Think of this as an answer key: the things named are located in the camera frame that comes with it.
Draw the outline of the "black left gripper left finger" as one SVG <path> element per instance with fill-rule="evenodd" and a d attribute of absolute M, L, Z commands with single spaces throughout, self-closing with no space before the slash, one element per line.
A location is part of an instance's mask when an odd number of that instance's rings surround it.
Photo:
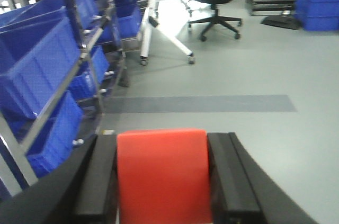
<path fill-rule="evenodd" d="M 115 223 L 116 136 L 94 136 L 57 169 L 1 203 L 1 223 Z"/>

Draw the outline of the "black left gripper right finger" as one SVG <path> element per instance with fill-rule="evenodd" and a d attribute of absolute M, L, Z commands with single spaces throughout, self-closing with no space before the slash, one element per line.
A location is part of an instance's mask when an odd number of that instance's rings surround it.
<path fill-rule="evenodd" d="M 213 223 L 315 223 L 233 132 L 207 134 Z"/>

